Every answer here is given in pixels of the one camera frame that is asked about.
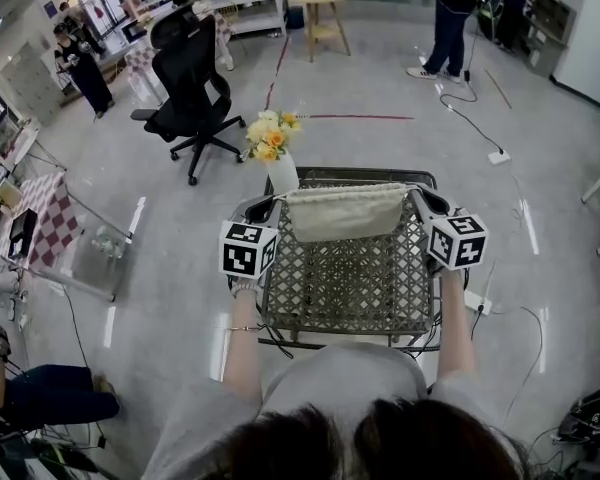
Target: dark hair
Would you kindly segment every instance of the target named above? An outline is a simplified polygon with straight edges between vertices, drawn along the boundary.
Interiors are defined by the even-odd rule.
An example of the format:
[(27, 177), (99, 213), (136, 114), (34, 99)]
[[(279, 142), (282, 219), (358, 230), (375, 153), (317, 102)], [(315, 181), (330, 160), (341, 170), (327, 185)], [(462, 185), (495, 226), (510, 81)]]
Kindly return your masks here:
[(358, 425), (354, 445), (369, 480), (396, 478), (529, 480), (521, 446), (507, 449), (473, 416), (433, 400), (377, 400)]
[(341, 476), (343, 455), (333, 421), (312, 405), (238, 427), (219, 454), (207, 480), (333, 480)]
[(67, 32), (67, 26), (64, 23), (58, 23), (55, 27), (53, 27), (53, 35), (57, 36), (63, 32)]

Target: white vase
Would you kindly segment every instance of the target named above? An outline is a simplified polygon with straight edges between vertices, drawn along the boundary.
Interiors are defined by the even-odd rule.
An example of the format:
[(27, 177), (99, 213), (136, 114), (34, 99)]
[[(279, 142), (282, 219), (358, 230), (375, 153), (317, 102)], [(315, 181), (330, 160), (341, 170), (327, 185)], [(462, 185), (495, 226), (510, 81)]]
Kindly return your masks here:
[(296, 164), (293, 162), (290, 153), (280, 155), (278, 160), (267, 162), (266, 165), (267, 171), (269, 171), (269, 179), (273, 185), (274, 194), (285, 194), (300, 186)]

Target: beige fabric pouch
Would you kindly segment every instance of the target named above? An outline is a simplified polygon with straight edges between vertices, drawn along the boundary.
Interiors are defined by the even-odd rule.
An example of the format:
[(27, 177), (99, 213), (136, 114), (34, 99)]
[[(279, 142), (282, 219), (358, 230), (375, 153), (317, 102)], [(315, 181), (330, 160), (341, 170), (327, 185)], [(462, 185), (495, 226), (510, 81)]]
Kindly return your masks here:
[(286, 201), (298, 242), (326, 242), (391, 233), (412, 188), (417, 187), (384, 183), (310, 188), (292, 190), (280, 199)]

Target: gray floor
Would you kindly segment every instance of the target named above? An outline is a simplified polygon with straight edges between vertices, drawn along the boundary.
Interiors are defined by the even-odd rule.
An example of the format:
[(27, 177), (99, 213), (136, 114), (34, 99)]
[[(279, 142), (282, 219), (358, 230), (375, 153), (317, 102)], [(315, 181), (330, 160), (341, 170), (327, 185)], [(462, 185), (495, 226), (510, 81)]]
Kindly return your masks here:
[[(595, 254), (600, 192), (590, 204), (580, 202), (600, 175), (600, 110), (478, 39), (472, 78), (479, 101), (452, 104), (513, 157), (512, 163), (491, 166), (487, 154), (494, 148), (438, 101), (441, 90), (463, 97), (469, 92), (404, 72), (426, 56), (433, 27), (356, 14), (344, 23), (351, 58), (333, 42), (328, 49), (319, 46), (310, 64), (302, 32), (291, 36), (271, 108), (302, 115), (413, 117), (306, 119), (292, 152), (298, 165), (429, 171), (441, 190), (480, 214), (491, 241), (488, 261), (472, 271), (469, 289), (484, 293), (497, 260), (489, 298), (494, 310), (505, 313), (484, 317), (476, 329), (481, 375), (502, 428), (530, 442), (556, 426), (575, 398), (600, 387), (600, 258)], [(239, 112), (250, 121), (263, 109), (283, 43), (283, 38), (244, 40), (247, 56), (232, 43), (236, 69), (222, 71), (231, 84), (231, 115)], [(119, 418), (102, 424), (110, 446), (94, 455), (122, 477), (137, 478), (178, 388), (196, 376), (217, 375), (220, 328), (231, 302), (216, 267), (219, 223), (239, 202), (262, 192), (266, 175), (255, 162), (236, 165), (228, 153), (209, 149), (200, 184), (189, 187), (188, 156), (171, 162), (167, 145), (129, 119), (142, 104), (126, 75), (112, 88), (117, 105), (102, 120), (93, 122), (86, 101), (75, 102), (41, 133), (41, 141), (69, 166), (72, 190), (113, 219), (128, 223), (138, 200), (146, 198), (115, 303), (69, 290), (89, 364), (108, 375), (124, 403)], [(221, 138), (245, 144), (237, 127)], [(521, 220), (521, 199), (528, 203), (537, 254)], [(519, 306), (541, 316), (544, 350), (505, 418), (539, 348), (537, 324)], [(106, 347), (110, 307), (116, 308), (115, 320)], [(82, 364), (62, 291), (33, 281), (26, 312), (32, 365)], [(274, 348), (261, 348), (266, 382), (287, 359)], [(433, 360), (425, 360), (430, 379)], [(539, 446), (546, 458), (549, 447)]]

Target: wooden stool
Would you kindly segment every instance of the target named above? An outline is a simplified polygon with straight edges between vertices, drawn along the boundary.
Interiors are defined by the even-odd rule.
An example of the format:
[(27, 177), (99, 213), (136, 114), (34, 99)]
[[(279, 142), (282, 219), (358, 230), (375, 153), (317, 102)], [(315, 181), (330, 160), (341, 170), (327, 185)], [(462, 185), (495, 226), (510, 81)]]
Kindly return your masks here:
[[(343, 0), (289, 0), (291, 4), (301, 4), (307, 6), (306, 33), (309, 38), (310, 62), (313, 62), (313, 49), (318, 39), (326, 39), (328, 37), (333, 37), (336, 35), (339, 35), (342, 38), (342, 42), (344, 43), (344, 48), (347, 51), (347, 55), (351, 57), (349, 43), (347, 42), (347, 38), (344, 35), (344, 29), (342, 28), (342, 23), (340, 23), (338, 11), (336, 10), (336, 2), (342, 1)], [(318, 24), (318, 6), (320, 4), (329, 4), (331, 6), (331, 11), (333, 12), (333, 16), (336, 19), (336, 24), (338, 25), (337, 29), (334, 27), (329, 27), (327, 25)]]

